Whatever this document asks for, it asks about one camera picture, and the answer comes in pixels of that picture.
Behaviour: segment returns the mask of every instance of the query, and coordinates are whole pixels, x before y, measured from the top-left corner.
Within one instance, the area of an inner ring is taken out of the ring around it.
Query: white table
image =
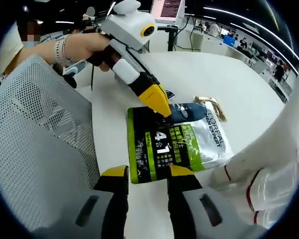
[[[243,62],[229,57],[192,52],[143,54],[143,61],[173,102],[191,102],[193,96],[215,97],[228,122],[222,123],[234,153],[258,138],[277,118],[284,104],[270,86]],[[91,68],[80,78],[90,79]],[[129,164],[127,109],[141,106],[133,92],[114,79],[113,72],[95,70],[92,118],[95,150],[100,172]],[[208,184],[208,173],[198,179]],[[125,226],[128,239],[172,239],[167,211],[166,180],[130,184],[129,212]]]

